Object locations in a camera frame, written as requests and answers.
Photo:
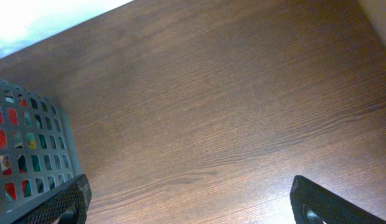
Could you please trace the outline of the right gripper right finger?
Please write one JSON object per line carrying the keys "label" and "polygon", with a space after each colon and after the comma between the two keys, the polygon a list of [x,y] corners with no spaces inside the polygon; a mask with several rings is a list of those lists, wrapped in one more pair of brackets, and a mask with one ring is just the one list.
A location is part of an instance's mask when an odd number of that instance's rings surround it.
{"label": "right gripper right finger", "polygon": [[294,177],[289,198],[297,224],[386,224],[385,220],[302,175]]}

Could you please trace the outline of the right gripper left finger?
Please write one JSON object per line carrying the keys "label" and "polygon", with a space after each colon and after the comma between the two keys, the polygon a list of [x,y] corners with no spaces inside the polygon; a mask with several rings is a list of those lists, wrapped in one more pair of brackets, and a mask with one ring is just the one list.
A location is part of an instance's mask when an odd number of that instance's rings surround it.
{"label": "right gripper left finger", "polygon": [[91,199],[87,176],[80,174],[13,210],[12,222],[84,224]]}

